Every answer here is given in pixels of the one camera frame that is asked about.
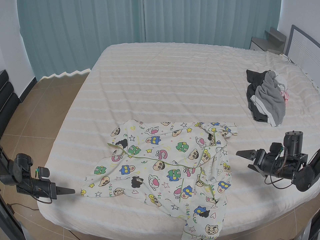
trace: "star print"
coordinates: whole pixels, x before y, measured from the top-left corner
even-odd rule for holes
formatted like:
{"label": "star print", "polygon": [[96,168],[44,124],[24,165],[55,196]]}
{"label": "star print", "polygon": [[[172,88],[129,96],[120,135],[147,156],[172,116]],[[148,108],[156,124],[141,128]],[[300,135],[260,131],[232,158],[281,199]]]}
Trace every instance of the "star print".
{"label": "star print", "polygon": [[191,231],[191,233],[192,233],[193,231],[196,231],[196,230],[195,230],[195,227],[194,227],[194,226],[193,226],[193,227],[190,227],[190,228],[189,228],[189,231]]}
{"label": "star print", "polygon": [[169,184],[166,183],[166,182],[163,182],[163,184],[161,184],[161,185],[164,186],[165,189],[166,189],[166,188],[170,188]]}
{"label": "star print", "polygon": [[172,210],[178,210],[178,209],[179,209],[179,207],[178,207],[178,206],[176,206],[175,204],[174,204],[174,205],[172,205],[171,207],[172,207]]}
{"label": "star print", "polygon": [[131,142],[134,142],[135,137],[132,136],[132,134],[131,134],[131,136],[129,137],[129,139],[130,139]]}

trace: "bed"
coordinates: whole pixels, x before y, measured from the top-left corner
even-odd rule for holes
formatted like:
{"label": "bed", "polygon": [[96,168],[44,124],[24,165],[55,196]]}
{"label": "bed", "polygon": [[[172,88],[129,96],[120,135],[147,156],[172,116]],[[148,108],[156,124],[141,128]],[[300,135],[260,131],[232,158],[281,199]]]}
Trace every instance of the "bed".
{"label": "bed", "polygon": [[[276,70],[287,79],[290,99],[280,127],[253,120],[246,99],[247,69]],[[318,150],[320,95],[297,65],[270,52],[226,46],[125,43],[101,54],[66,115],[46,167],[51,181],[76,194],[58,196],[51,205],[38,203],[46,219],[110,239],[181,239],[185,222],[155,207],[125,195],[80,195],[86,173],[109,155],[110,132],[129,119],[226,121],[238,126],[238,135],[228,140],[233,178],[221,236],[275,219],[319,193],[319,181],[304,193],[295,186],[278,190],[265,185],[260,174],[247,168],[249,160],[235,156],[238,150],[269,150],[271,142],[283,142],[291,130],[303,131],[302,151],[309,158]]]}

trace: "gray garment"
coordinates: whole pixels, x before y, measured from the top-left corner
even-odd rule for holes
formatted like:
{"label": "gray garment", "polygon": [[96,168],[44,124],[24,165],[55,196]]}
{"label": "gray garment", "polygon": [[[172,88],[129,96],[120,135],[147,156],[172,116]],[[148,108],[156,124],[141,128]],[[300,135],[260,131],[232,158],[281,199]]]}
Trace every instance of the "gray garment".
{"label": "gray garment", "polygon": [[274,71],[268,71],[262,85],[255,91],[255,101],[263,108],[272,127],[279,126],[286,114],[285,100],[276,88],[275,77]]}

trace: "white wall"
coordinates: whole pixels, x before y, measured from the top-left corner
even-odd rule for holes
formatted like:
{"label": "white wall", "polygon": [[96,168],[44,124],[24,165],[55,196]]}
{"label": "white wall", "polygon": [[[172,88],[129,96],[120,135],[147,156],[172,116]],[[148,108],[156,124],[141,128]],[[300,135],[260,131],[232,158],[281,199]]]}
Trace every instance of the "white wall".
{"label": "white wall", "polygon": [[17,0],[0,0],[0,70],[6,69],[20,97],[35,77],[20,35]]}
{"label": "white wall", "polygon": [[282,0],[278,30],[287,36],[296,25],[320,43],[320,0]]}

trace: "black garment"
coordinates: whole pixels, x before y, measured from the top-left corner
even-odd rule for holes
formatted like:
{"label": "black garment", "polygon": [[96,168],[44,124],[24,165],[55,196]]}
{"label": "black garment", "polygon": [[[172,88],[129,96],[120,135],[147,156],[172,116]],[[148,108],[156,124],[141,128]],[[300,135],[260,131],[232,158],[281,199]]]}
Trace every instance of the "black garment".
{"label": "black garment", "polygon": [[261,114],[257,107],[252,103],[251,97],[255,95],[258,86],[262,85],[264,77],[268,71],[263,73],[254,72],[247,69],[247,80],[251,83],[247,89],[248,108],[252,111],[253,119],[258,122],[268,122],[268,117],[265,114]]}

